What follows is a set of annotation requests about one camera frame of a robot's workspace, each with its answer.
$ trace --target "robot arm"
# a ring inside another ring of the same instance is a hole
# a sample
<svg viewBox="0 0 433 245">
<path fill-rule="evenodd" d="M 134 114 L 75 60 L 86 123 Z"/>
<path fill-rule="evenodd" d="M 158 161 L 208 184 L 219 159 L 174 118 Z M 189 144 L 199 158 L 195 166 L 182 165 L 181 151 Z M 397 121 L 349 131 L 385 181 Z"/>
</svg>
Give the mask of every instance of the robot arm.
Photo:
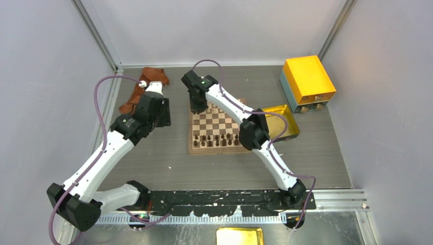
<svg viewBox="0 0 433 245">
<path fill-rule="evenodd" d="M 306 191 L 303 183 L 282 170 L 283 168 L 290 172 L 273 145 L 268 149 L 270 143 L 269 129 L 264 115 L 252 114 L 251 112 L 255 110 L 239 102 L 224 88 L 221 91 L 218 81 L 212 76 L 198 77 L 197 74 L 190 70 L 183 76 L 182 82 L 188 88 L 190 107 L 193 113 L 205 111 L 207 101 L 224 110 L 239 124 L 239 141 L 241 144 L 246 149 L 254 152 L 264 162 L 280 190 L 287 194 L 288 201 L 297 203 L 303 198 Z"/>
<path fill-rule="evenodd" d="M 107 133 L 107 145 L 96 164 L 63 200 L 57 213 L 80 231 L 94 225 L 100 215 L 124 206 L 144 206 L 149 201 L 148 189 L 136 181 L 108 190 L 97 191 L 108 173 L 137 143 L 155 127 L 171 124 L 169 100 L 163 97 L 162 83 L 152 82 L 135 107 L 134 113 L 117 117 Z M 53 183 L 47 190 L 52 206 L 102 151 L 103 145 L 62 185 Z"/>
</svg>

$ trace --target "yellow drawer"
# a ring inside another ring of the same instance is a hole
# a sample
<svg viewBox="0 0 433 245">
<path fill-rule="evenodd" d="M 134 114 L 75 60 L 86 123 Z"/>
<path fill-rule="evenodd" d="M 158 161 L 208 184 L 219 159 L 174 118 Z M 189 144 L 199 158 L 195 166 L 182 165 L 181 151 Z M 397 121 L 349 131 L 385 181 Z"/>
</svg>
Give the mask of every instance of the yellow drawer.
<svg viewBox="0 0 433 245">
<path fill-rule="evenodd" d="M 328 101 L 336 92 L 325 68 L 315 55 L 287 59 L 283 72 L 298 105 Z"/>
</svg>

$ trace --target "gold tray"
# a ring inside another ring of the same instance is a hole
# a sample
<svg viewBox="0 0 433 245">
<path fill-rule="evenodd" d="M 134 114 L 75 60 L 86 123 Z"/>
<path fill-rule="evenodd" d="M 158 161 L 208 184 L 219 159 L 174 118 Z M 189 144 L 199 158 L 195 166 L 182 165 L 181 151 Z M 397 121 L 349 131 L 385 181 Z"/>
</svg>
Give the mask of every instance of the gold tray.
<svg viewBox="0 0 433 245">
<path fill-rule="evenodd" d="M 264 108 L 263 111 L 265 112 L 274 112 L 279 115 L 284 116 L 284 118 L 288 122 L 288 128 L 285 131 L 285 133 L 275 142 L 282 141 L 282 140 L 288 140 L 288 139 L 294 139 L 298 137 L 299 135 L 299 128 L 298 125 L 295 122 L 295 119 L 292 116 L 292 113 L 290 112 L 290 108 L 288 105 L 281 105 L 281 106 L 274 106 L 274 107 L 268 107 Z M 278 116 L 273 115 L 266 115 L 266 122 L 268 123 L 269 128 L 269 136 L 271 139 L 277 137 L 278 134 L 281 133 L 284 129 L 284 121 L 281 120 Z"/>
<path fill-rule="evenodd" d="M 216 245 L 263 245 L 261 228 L 225 227 L 216 230 Z"/>
</svg>

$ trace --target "chessboard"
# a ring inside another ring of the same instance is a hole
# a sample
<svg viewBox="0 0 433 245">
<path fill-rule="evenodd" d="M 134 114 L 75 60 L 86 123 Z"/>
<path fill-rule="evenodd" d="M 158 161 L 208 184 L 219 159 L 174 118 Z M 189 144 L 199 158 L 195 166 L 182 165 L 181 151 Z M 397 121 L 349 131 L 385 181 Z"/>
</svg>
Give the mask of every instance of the chessboard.
<svg viewBox="0 0 433 245">
<path fill-rule="evenodd" d="M 200 114 L 189 113 L 188 153 L 190 155 L 247 153 L 239 142 L 239 125 L 222 109 L 208 102 Z"/>
</svg>

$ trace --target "gray table surface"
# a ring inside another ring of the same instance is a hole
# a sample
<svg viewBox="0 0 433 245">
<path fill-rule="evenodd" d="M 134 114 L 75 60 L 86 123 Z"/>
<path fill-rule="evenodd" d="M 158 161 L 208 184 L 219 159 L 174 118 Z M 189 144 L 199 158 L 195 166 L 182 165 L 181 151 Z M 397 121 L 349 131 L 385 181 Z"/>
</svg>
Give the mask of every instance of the gray table surface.
<svg viewBox="0 0 433 245">
<path fill-rule="evenodd" d="M 277 188 L 271 173 L 254 154 L 190 156 L 187 153 L 189 98 L 181 82 L 188 67 L 166 68 L 170 86 L 163 88 L 170 98 L 172 125 L 156 128 L 142 139 L 111 171 L 100 190 L 119 187 L 136 180 L 150 190 L 207 190 Z M 217 67 L 198 67 L 197 74 L 221 79 Z M 223 86 L 234 97 L 246 98 L 252 108 L 287 104 L 279 82 L 281 66 L 224 67 Z M 139 78 L 141 69 L 126 69 L 125 75 Z M 134 83 L 121 83 L 113 118 L 118 107 L 130 97 Z M 331 118 L 325 108 L 295 114 L 300 135 L 278 142 L 275 148 L 296 174 L 314 175 L 318 188 L 351 187 Z M 309 188 L 311 179 L 304 179 Z"/>
</svg>

